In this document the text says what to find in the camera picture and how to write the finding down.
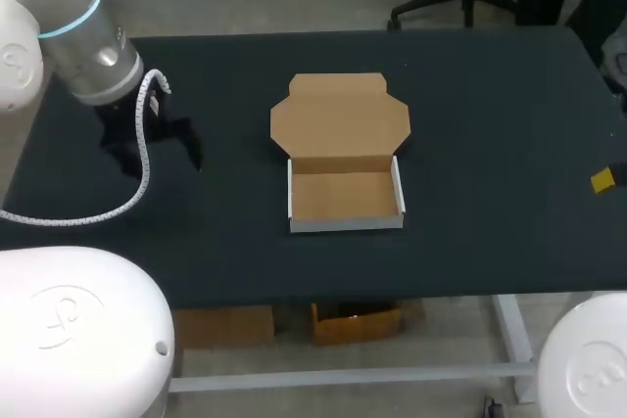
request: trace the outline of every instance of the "cable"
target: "cable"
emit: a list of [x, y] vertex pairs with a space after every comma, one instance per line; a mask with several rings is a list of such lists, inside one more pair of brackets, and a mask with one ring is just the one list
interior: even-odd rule
[[142, 196], [144, 196], [144, 193], [146, 193], [146, 189], [148, 188], [148, 183], [150, 181], [150, 161], [148, 159], [148, 148], [146, 147], [146, 139], [144, 137], [144, 104], [148, 88], [154, 78], [157, 79], [159, 86], [165, 93], [171, 93], [168, 80], [159, 70], [156, 69], [152, 69], [146, 73], [141, 82], [141, 86], [139, 87], [137, 101], [135, 102], [135, 133], [137, 135], [137, 146], [139, 147], [139, 158], [141, 160], [141, 181], [139, 182], [137, 191], [130, 200], [117, 209], [78, 219], [38, 219], [35, 217], [25, 217], [23, 215], [12, 214], [3, 209], [0, 209], [0, 218], [11, 220], [20, 224], [38, 225], [43, 227], [73, 227], [77, 225], [94, 224], [96, 222], [102, 222], [103, 220], [112, 219], [135, 206], [139, 200], [141, 200]]

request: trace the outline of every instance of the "black tabletop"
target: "black tabletop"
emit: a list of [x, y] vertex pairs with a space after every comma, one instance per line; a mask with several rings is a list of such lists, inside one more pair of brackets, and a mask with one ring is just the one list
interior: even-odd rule
[[[558, 28], [138, 39], [192, 116], [206, 164], [150, 146], [139, 205], [104, 223], [3, 221], [0, 249], [95, 247], [143, 267], [172, 307], [627, 289], [627, 189], [590, 176], [627, 160], [627, 132], [579, 44]], [[380, 71], [410, 106], [394, 231], [289, 234], [286, 157], [269, 110], [298, 72]], [[89, 107], [53, 81], [5, 207], [78, 217], [137, 181], [99, 148]]]

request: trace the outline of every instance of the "open cardboard box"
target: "open cardboard box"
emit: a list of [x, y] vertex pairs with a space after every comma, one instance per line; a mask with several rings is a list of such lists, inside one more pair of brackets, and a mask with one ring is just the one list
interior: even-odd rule
[[296, 75], [272, 108], [270, 134], [291, 157], [291, 232], [403, 227], [394, 152], [410, 135], [410, 114], [383, 75]]

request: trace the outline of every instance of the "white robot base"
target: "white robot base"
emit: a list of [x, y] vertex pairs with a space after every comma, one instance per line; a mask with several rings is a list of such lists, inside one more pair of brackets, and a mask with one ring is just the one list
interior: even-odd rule
[[130, 261], [76, 247], [0, 253], [0, 416], [161, 418], [169, 306]]

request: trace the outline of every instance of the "box flap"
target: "box flap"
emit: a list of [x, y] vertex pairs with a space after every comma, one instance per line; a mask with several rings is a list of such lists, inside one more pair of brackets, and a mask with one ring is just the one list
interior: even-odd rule
[[390, 156], [410, 114], [386, 88], [380, 73], [298, 74], [271, 111], [270, 135], [293, 159]]

